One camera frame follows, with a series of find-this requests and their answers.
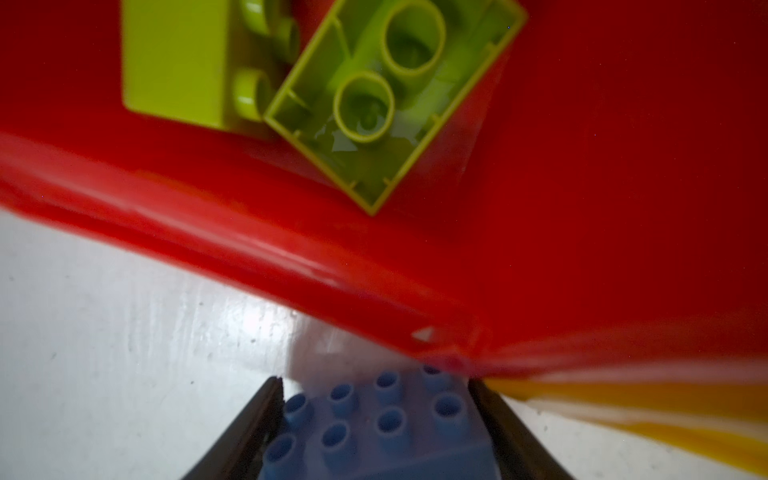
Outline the green lego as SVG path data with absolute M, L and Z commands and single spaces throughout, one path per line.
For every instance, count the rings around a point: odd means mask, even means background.
M 527 18 L 515 1 L 337 1 L 266 122 L 375 214 Z

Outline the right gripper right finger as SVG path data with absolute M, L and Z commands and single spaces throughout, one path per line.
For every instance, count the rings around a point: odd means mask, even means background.
M 468 391 L 492 439 L 502 479 L 574 480 L 499 393 L 479 378 L 468 381 Z

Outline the blue lego studs up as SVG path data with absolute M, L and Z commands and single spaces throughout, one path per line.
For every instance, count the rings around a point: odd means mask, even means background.
M 430 366 L 386 370 L 282 407 L 262 479 L 497 479 L 465 380 Z

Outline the green lego side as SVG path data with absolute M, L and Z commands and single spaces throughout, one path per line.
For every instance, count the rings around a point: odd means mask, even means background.
M 268 138 L 300 27 L 289 1 L 124 1 L 121 47 L 128 110 Z

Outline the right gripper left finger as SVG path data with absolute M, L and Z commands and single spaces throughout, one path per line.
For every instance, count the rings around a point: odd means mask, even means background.
M 283 421 L 284 383 L 269 377 L 183 480 L 257 479 Z

